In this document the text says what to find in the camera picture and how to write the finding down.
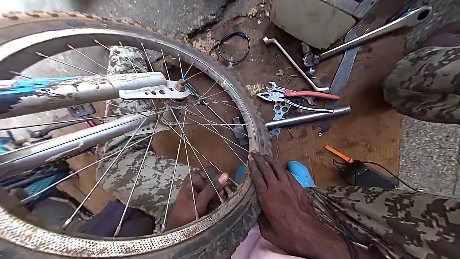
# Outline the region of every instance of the fingernail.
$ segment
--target fingernail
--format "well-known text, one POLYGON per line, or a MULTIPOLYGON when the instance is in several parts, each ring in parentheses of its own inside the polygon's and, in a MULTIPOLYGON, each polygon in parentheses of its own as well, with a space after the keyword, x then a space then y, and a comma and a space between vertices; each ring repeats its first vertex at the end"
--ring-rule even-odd
POLYGON ((229 175, 227 173, 223 173, 219 176, 219 183, 220 184, 225 184, 227 180, 229 179, 229 175))

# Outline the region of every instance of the red pliers handle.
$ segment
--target red pliers handle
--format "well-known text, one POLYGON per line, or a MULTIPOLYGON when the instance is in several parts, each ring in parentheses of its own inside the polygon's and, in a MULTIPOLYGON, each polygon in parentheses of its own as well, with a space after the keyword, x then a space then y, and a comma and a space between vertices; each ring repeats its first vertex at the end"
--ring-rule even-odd
POLYGON ((286 97, 303 97, 303 96, 314 96, 318 98, 326 98, 326 99, 333 99, 333 100, 338 100, 340 99, 340 96, 338 95, 333 95, 333 94, 325 94, 325 93, 320 93, 320 92, 313 92, 313 91, 292 91, 292 90, 286 90, 284 92, 284 95, 286 97))

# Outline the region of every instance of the black wire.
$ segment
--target black wire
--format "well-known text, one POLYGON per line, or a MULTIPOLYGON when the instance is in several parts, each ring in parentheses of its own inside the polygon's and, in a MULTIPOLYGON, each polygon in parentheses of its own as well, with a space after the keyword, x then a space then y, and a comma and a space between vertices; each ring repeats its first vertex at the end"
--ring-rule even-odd
POLYGON ((363 164, 373 164, 373 165, 378 165, 380 166, 381 168, 385 169, 385 171, 387 171, 389 174, 391 174, 393 177, 395 177, 396 179, 398 179, 400 182, 404 183, 404 185, 406 185, 407 187, 411 188, 412 190, 416 191, 416 192, 419 192, 418 190, 414 189, 412 186, 410 186, 409 184, 407 184, 405 181, 401 180, 399 177, 395 176, 392 172, 390 172, 390 170, 388 170, 386 167, 384 167, 383 165, 380 165, 380 164, 377 164, 375 162, 372 162, 372 161, 365 161, 365 162, 361 162, 363 164))
POLYGON ((222 39, 219 41, 219 44, 217 45, 217 53, 219 53, 219 56, 221 58, 223 58, 225 61, 227 61, 228 63, 239 63, 241 61, 243 61, 243 59, 245 59, 247 57, 247 55, 249 54, 249 49, 251 48, 251 40, 249 39, 249 36, 242 32, 242 31, 234 31, 234 32, 230 32, 229 34, 225 35, 224 37, 222 37, 222 39), (222 55, 222 53, 220 52, 220 44, 234 36, 240 36, 240 37, 243 37, 243 38, 246 38, 247 39, 247 51, 246 51, 246 54, 244 54, 244 56, 237 60, 237 61, 231 61, 229 59, 227 59, 226 57, 224 57, 222 55))

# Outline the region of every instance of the wrench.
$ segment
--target wrench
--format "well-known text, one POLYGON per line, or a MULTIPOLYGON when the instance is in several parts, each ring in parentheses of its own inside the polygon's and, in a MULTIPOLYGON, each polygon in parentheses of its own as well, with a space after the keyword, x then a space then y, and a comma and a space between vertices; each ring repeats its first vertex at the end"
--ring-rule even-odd
POLYGON ((357 37, 356 39, 346 42, 338 47, 335 47, 329 51, 324 52, 319 56, 320 60, 324 60, 327 58, 330 58, 340 52, 343 52, 345 50, 351 49, 356 46, 361 46, 365 41, 368 41, 370 39, 373 39, 375 37, 381 36, 383 34, 392 32, 394 30, 397 30, 399 28, 404 28, 404 27, 413 27, 424 20, 430 15, 431 13, 431 6, 422 6, 419 7, 415 10, 408 11, 407 13, 403 14, 400 18, 396 19, 395 21, 384 25, 378 29, 375 29, 371 32, 368 32, 360 37, 357 37))
POLYGON ((317 87, 315 83, 300 69, 300 67, 295 63, 294 59, 289 56, 289 54, 286 52, 286 50, 281 46, 281 44, 274 38, 269 39, 267 37, 264 38, 265 44, 270 44, 274 43, 275 45, 278 46, 279 49, 281 49, 281 52, 288 58, 289 61, 291 61, 292 65, 299 71, 299 73, 307 80, 307 82, 313 87, 313 89, 317 92, 329 92, 329 87, 317 87))
MULTIPOLYGON (((347 35, 345 36, 345 43, 350 42, 353 39, 357 38, 357 31, 359 26, 352 28, 347 35)), ((355 57, 361 46, 357 46, 354 49, 347 50, 345 55, 340 63, 339 69, 334 76, 331 84, 331 94, 342 96, 342 93, 347 85, 348 78, 351 74, 351 69, 353 68, 353 63, 355 62, 355 57)), ((338 105, 338 100, 327 99, 326 104, 324 105, 325 109, 335 109, 338 105)), ((313 123, 313 129, 321 128, 318 136, 322 136, 331 128, 331 118, 326 118, 322 120, 317 120, 313 123)))

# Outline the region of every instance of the wheel rim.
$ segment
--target wheel rim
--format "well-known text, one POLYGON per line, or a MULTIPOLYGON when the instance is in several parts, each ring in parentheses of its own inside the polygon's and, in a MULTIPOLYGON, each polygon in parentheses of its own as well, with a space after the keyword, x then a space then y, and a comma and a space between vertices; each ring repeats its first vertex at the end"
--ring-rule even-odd
MULTIPOLYGON (((46 31, 15 39, 0 46, 0 67, 8 67, 7 64, 11 64, 12 59, 17 59, 22 55, 30 55, 30 53, 27 53, 27 50, 30 49, 45 52, 49 56, 60 53, 66 49, 55 46, 65 46, 64 42, 66 41, 72 41, 76 48, 95 46, 96 43, 92 41, 92 38, 97 38, 98 41, 106 46, 116 45, 121 40, 127 46, 141 48, 140 43, 142 42, 146 49, 156 51, 163 49, 166 54, 172 56, 176 56, 179 53, 187 63, 195 62, 196 68, 201 71, 207 70, 205 73, 215 81, 218 81, 218 84, 227 91, 241 110, 243 120, 247 125, 249 150, 257 149, 254 121, 231 82, 225 75, 220 74, 205 61, 200 60, 196 55, 196 51, 183 50, 179 46, 162 40, 161 37, 155 38, 122 30, 99 28, 46 31), (49 41, 56 42, 56 44, 49 44, 49 41)), ((25 60, 28 62, 22 63, 21 66, 16 64, 15 69, 22 71, 31 63, 38 61, 35 58, 25 60)), ((246 174, 234 195, 227 199, 217 210, 179 229, 163 234, 142 236, 139 239, 118 238, 114 240, 113 238, 102 238, 94 240, 58 234, 19 219, 3 207, 0 208, 0 237, 37 251, 72 257, 114 257, 152 252, 191 238, 217 223, 241 201, 250 185, 251 180, 246 174)))

